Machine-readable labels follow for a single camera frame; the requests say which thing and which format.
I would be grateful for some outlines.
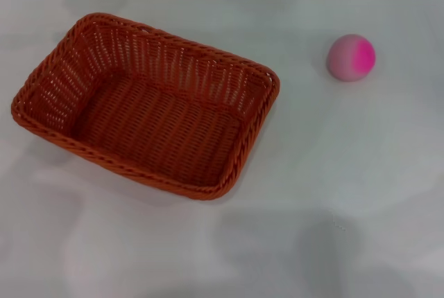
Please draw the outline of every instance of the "basket rim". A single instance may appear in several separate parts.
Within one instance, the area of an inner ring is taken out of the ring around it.
[[[159,173],[150,172],[146,168],[138,166],[131,160],[120,158],[119,155],[108,152],[107,150],[91,147],[86,143],[77,141],[71,137],[63,135],[60,132],[52,130],[47,126],[39,123],[34,118],[30,117],[24,110],[24,101],[28,100],[33,94],[34,90],[40,85],[40,82],[46,75],[45,71],[54,64],[59,63],[64,53],[72,49],[76,45],[77,39],[80,37],[82,29],[91,23],[105,22],[104,24],[114,24],[118,26],[130,26],[140,35],[158,35],[159,40],[164,43],[175,44],[180,46],[181,43],[187,46],[193,46],[195,49],[205,49],[207,54],[202,55],[202,58],[214,58],[224,63],[230,63],[231,65],[241,64],[245,69],[251,69],[259,75],[263,75],[268,85],[264,95],[260,101],[258,101],[256,107],[253,110],[251,117],[247,120],[245,129],[240,131],[236,138],[233,147],[225,162],[224,169],[221,172],[220,179],[216,185],[212,186],[196,186],[193,184],[185,184],[179,182],[171,177],[161,175]],[[55,143],[56,145],[68,150],[86,160],[93,161],[94,163],[120,174],[124,171],[123,176],[141,182],[142,184],[148,184],[158,189],[170,191],[172,193],[187,196],[189,198],[199,200],[211,200],[219,198],[226,194],[234,183],[237,181],[240,171],[243,168],[246,158],[254,144],[254,141],[259,134],[260,128],[266,115],[268,114],[272,104],[277,98],[280,90],[280,80],[276,74],[265,67],[264,65],[253,62],[245,58],[241,58],[238,55],[228,53],[213,46],[207,46],[199,44],[184,38],[172,35],[163,30],[159,30],[146,24],[131,21],[114,15],[95,12],[85,15],[79,19],[75,25],[67,32],[65,37],[59,42],[56,48],[45,57],[45,59],[39,64],[37,68],[33,70],[31,75],[26,79],[24,86],[19,90],[17,95],[11,104],[11,112],[14,120],[22,127],[26,128],[30,132]]]

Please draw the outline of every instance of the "ball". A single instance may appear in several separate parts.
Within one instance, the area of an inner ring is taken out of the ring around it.
[[[365,78],[376,63],[373,45],[360,35],[345,35],[333,43],[327,68],[338,80],[353,82]]]

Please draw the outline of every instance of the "wicker basket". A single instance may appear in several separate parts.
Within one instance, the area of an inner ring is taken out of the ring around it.
[[[12,115],[117,174],[211,200],[233,187],[279,87],[262,65],[95,13],[32,72]]]

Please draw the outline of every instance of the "white table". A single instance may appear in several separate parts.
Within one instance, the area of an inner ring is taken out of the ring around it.
[[[444,0],[0,0],[0,297],[444,296]],[[77,19],[110,12],[272,68],[282,89],[232,192],[197,202],[15,125]],[[371,77],[335,82],[346,33]]]

